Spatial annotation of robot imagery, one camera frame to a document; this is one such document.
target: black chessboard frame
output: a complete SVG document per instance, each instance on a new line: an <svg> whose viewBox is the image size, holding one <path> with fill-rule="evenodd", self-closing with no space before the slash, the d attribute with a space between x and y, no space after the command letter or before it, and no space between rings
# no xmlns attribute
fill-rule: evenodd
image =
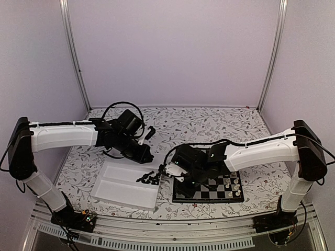
<svg viewBox="0 0 335 251"><path fill-rule="evenodd" d="M230 178L229 188L226 188L227 178ZM238 183L235 184L234 180L238 178ZM240 203L244 202L242 183L239 172L231 173L229 176L219 176L217 179L218 187L210 191L203 185L198 186L197 191L194 194L193 198L185 198L185 196L177 193L176 184L179 181L173 180L173 193L172 193L172 202L175 203ZM214 186L216 185L216 181L213 179L208 179L205 185ZM237 196L236 192L238 190L235 189L235 185L239 185L240 195ZM233 196L229 197L228 193L232 192Z"/></svg>

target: white tray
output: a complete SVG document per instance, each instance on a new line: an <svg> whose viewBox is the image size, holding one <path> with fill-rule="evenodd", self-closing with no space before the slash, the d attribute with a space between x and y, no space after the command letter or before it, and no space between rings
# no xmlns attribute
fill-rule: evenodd
<svg viewBox="0 0 335 251"><path fill-rule="evenodd" d="M144 174L158 172L164 155L156 154L152 163L138 164L129 159L108 158L101 169L91 196L119 206L153 211L156 204L158 186L136 182Z"/></svg>

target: floral pattern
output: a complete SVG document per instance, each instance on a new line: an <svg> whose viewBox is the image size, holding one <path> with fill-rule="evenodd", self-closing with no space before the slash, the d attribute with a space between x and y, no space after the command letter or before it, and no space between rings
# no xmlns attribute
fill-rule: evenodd
<svg viewBox="0 0 335 251"><path fill-rule="evenodd" d="M149 140L154 155L165 154L185 142L211 142L228 138L236 142L269 135L255 109L250 108L142 108L146 125L156 134ZM94 109L90 117L100 117L103 109ZM106 118L118 117L124 109L111 109ZM278 197L286 190L290 175L284 163L245 168L240 171L243 203L172 203L173 180L162 177L154 211L121 207L90 196L105 159L101 147L73 147L57 181L57 187L69 197L76 210L90 209L115 217L185 220L213 219L273 211Z"/></svg>

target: ventilation grille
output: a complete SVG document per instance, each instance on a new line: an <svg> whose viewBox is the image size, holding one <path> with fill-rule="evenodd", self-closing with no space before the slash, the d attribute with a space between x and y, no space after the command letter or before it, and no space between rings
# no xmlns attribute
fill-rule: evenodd
<svg viewBox="0 0 335 251"><path fill-rule="evenodd" d="M58 226L51 226L44 223L39 224L39 231L66 238L64 231ZM79 243L89 244L97 247L119 251L221 251L221 250L240 250L254 247L252 238L244 238L235 241L226 241L221 243L204 244L150 244L117 241L110 238L91 236L86 240L79 240Z"/></svg>

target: checkered board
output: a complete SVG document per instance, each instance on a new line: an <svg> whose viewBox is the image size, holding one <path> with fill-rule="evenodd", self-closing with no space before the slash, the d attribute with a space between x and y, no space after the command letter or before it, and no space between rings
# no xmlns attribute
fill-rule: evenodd
<svg viewBox="0 0 335 251"><path fill-rule="evenodd" d="M193 198L186 198L184 195L177 193L177 180L173 181L172 202L178 203L237 203L244 202L242 183L239 172L231 173L226 176L219 176L217 180L208 179L204 184L207 186L218 187L209 190L203 185L197 187Z"/></svg>

